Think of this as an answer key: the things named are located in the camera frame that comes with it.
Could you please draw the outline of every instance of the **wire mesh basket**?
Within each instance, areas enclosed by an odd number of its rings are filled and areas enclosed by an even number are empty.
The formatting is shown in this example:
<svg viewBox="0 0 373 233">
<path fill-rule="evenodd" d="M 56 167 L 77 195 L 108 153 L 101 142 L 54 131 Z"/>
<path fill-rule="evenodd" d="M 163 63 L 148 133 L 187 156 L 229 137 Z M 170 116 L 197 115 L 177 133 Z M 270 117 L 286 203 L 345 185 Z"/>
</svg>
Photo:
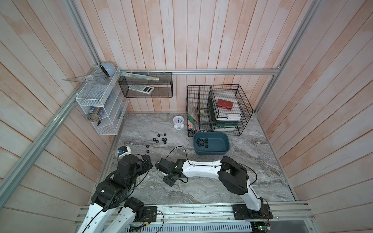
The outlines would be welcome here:
<svg viewBox="0 0 373 233">
<path fill-rule="evenodd" d="M 171 98 L 173 93 L 172 73 L 171 72 L 136 72 L 139 75 L 147 75 L 159 78 L 157 81 L 141 80 L 138 78 L 121 76 L 119 85 L 123 91 L 124 97 L 166 97 Z M 133 91 L 128 85 L 146 85 L 154 87 L 150 94 Z"/>
<path fill-rule="evenodd" d="M 109 82 L 105 84 L 86 83 L 76 97 L 76 101 L 80 106 L 92 106 L 92 107 L 103 107 L 109 94 L 111 93 L 116 81 L 119 78 L 119 68 L 116 68 L 116 72 Z M 97 67 L 94 74 L 101 73 L 101 69 Z"/>
<path fill-rule="evenodd" d="M 218 99 L 233 102 L 231 110 L 217 106 Z M 253 114 L 243 89 L 239 84 L 193 85 L 186 90 L 186 111 L 196 109 L 198 120 L 188 121 L 188 136 L 196 132 L 222 132 L 241 135 Z"/>
<path fill-rule="evenodd" d="M 104 134 L 104 135 L 117 135 L 120 122 L 123 120 L 124 113 L 126 112 L 129 100 L 126 102 L 118 102 L 119 107 L 116 109 L 116 111 L 112 111 L 113 118 L 110 118 L 111 116 L 107 117 L 107 119 L 110 120 L 110 124 L 105 125 L 104 127 L 97 128 L 98 134 Z"/>
</svg>

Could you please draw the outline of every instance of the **white alarm clock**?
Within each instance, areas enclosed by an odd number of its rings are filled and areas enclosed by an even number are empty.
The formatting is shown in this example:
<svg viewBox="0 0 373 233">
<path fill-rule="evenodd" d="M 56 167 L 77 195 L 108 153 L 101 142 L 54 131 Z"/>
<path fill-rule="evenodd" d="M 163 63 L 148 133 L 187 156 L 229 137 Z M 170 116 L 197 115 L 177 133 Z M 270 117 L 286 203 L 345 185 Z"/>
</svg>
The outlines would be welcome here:
<svg viewBox="0 0 373 233">
<path fill-rule="evenodd" d="M 182 116 L 175 116 L 173 118 L 173 127 L 177 130 L 184 128 L 184 118 Z"/>
</svg>

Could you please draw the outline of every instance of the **white mesh organizer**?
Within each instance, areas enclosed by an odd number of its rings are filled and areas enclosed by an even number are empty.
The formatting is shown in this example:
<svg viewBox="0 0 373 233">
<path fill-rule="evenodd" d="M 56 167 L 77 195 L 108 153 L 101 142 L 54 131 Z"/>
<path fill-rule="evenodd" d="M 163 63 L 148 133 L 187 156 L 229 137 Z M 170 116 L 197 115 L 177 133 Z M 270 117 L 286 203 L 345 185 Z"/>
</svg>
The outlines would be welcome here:
<svg viewBox="0 0 373 233">
<path fill-rule="evenodd" d="M 104 84 L 85 83 L 82 90 L 76 97 L 76 101 L 85 114 L 91 107 L 103 107 L 104 111 L 97 123 L 91 122 L 98 134 L 117 135 L 120 122 L 123 120 L 128 101 L 123 102 L 124 95 L 120 86 L 115 86 L 120 75 L 119 68 L 110 82 Z"/>
<path fill-rule="evenodd" d="M 105 84 L 95 84 L 95 83 L 86 83 L 84 87 L 79 92 L 76 97 L 76 101 L 80 106 L 92 106 L 92 107 L 103 107 L 109 94 L 111 93 L 113 87 L 115 86 L 116 81 L 119 78 L 120 71 L 118 67 L 116 72 L 109 82 L 108 85 Z M 97 67 L 93 74 L 101 73 L 101 69 Z"/>
</svg>

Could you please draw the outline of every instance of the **red wallet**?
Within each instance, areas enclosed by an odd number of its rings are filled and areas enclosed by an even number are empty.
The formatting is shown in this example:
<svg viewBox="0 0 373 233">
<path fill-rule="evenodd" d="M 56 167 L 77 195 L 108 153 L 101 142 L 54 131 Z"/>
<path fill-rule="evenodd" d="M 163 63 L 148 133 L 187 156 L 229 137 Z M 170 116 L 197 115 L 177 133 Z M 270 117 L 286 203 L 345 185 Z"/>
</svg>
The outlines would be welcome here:
<svg viewBox="0 0 373 233">
<path fill-rule="evenodd" d="M 232 110 L 233 102 L 218 99 L 218 100 L 217 100 L 217 106 L 218 106 L 219 108 Z"/>
</svg>

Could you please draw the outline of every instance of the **clock face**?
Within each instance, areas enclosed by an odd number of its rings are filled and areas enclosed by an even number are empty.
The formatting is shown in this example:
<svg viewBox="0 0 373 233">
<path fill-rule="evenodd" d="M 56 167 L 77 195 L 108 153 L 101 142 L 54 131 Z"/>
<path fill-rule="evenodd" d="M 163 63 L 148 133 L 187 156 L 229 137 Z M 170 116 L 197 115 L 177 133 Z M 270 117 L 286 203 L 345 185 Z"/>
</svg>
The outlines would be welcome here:
<svg viewBox="0 0 373 233">
<path fill-rule="evenodd" d="M 177 123 L 177 124 L 179 124 L 179 123 L 183 123 L 183 122 L 184 122 L 184 118 L 181 117 L 181 116 L 176 116 L 176 117 L 174 117 L 173 121 L 174 121 L 175 123 Z"/>
</svg>

